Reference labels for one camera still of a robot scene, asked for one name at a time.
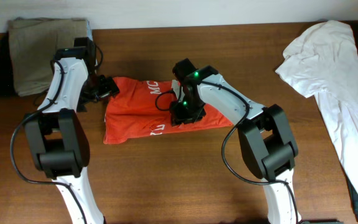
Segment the orange t-shirt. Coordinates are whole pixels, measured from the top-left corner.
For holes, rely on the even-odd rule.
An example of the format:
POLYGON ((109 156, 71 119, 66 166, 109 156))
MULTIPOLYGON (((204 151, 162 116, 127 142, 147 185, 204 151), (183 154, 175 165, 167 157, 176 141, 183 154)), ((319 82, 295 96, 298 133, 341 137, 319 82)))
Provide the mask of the orange t-shirt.
POLYGON ((204 107, 206 116, 198 122, 172 126, 167 108, 176 100, 172 81, 140 81, 128 77, 115 77, 120 92, 109 99, 104 121, 105 144, 121 144, 128 139, 222 128, 232 123, 210 105, 204 107))

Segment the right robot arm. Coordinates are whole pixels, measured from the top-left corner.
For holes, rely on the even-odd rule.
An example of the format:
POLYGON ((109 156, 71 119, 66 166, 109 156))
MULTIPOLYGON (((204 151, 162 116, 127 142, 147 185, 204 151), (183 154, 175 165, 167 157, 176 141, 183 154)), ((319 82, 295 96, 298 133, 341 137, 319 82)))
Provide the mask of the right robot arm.
POLYGON ((174 126, 201 121, 206 105, 218 110, 233 125, 221 146, 238 133, 242 159, 256 180, 229 171, 238 179, 263 187, 270 223, 299 223, 301 215, 293 193, 293 173, 298 146, 284 110, 266 107, 230 86, 212 66, 196 68, 189 59, 175 64, 173 74, 179 82, 177 100, 170 105, 174 126))

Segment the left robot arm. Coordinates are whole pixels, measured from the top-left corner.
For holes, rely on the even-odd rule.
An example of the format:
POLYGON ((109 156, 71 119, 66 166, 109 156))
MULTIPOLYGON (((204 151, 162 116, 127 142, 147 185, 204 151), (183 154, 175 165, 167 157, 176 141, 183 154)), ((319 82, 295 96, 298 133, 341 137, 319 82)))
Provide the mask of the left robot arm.
POLYGON ((88 37, 76 38, 72 48, 58 49, 50 62, 53 79, 47 96, 21 122, 35 168, 45 173, 45 185, 60 191, 73 223, 106 221, 90 186, 90 145, 77 117, 85 104, 119 93, 111 77, 96 74, 101 53, 88 37))

